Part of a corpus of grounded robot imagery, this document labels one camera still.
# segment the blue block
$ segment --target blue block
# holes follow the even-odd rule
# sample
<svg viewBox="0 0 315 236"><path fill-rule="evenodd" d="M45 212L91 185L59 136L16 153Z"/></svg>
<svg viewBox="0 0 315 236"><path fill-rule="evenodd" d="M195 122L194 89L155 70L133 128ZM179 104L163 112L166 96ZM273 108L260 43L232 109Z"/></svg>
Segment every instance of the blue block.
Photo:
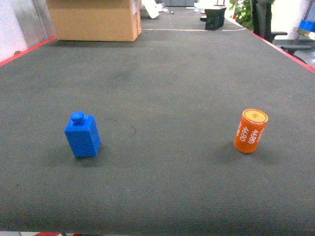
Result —
<svg viewBox="0 0 315 236"><path fill-rule="evenodd" d="M64 133L74 156L97 155L100 138L93 116L85 116L83 112L72 113Z"/></svg>

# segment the blue bin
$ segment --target blue bin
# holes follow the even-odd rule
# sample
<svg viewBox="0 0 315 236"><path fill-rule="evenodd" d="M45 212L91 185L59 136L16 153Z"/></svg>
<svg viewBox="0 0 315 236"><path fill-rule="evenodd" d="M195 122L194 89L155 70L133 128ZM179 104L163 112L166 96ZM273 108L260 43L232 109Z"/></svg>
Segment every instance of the blue bin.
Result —
<svg viewBox="0 0 315 236"><path fill-rule="evenodd" d="M315 32L315 22L302 20L299 29Z"/></svg>
<svg viewBox="0 0 315 236"><path fill-rule="evenodd" d="M301 29L301 30L306 30L306 22L305 22L305 20L302 20L302 21L301 21L300 26L299 26L299 29Z"/></svg>

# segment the black object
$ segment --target black object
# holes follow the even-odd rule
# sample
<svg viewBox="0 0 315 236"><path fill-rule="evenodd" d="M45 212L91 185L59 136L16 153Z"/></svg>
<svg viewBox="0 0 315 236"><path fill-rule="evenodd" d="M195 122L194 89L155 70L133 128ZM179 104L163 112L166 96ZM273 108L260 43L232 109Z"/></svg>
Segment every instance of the black object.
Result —
<svg viewBox="0 0 315 236"><path fill-rule="evenodd" d="M226 7L214 7L212 9L205 9L207 15L206 30L217 30L224 24L224 13Z"/></svg>
<svg viewBox="0 0 315 236"><path fill-rule="evenodd" d="M281 46L282 50L285 50L287 53L289 53L291 56L294 56L295 58L299 59L301 62L304 62L307 64L302 58L296 56L294 53L296 51L304 51L304 50L310 50L313 47L309 45L287 45L287 46Z"/></svg>
<svg viewBox="0 0 315 236"><path fill-rule="evenodd" d="M272 43L277 35L287 32L271 32L271 3L268 0L251 0L253 32Z"/></svg>
<svg viewBox="0 0 315 236"><path fill-rule="evenodd" d="M200 20L206 22L207 21L207 16L200 17Z"/></svg>

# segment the can lid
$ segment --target can lid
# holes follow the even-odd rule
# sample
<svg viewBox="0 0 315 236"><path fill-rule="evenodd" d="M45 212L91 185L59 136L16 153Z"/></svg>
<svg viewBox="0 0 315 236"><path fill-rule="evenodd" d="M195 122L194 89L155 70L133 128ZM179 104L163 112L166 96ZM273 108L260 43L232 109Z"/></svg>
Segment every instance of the can lid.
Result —
<svg viewBox="0 0 315 236"><path fill-rule="evenodd" d="M268 121L268 116L257 109L247 109L243 111L243 117L250 123L263 124Z"/></svg>

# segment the orange cylinder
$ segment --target orange cylinder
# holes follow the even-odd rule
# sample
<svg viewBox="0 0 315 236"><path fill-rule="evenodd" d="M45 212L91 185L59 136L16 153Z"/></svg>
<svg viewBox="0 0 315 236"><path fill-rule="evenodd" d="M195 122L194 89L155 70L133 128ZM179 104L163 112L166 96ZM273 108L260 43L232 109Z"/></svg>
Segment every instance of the orange cylinder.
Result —
<svg viewBox="0 0 315 236"><path fill-rule="evenodd" d="M267 122L268 116L264 112L244 110L234 139L235 148L243 153L254 152Z"/></svg>

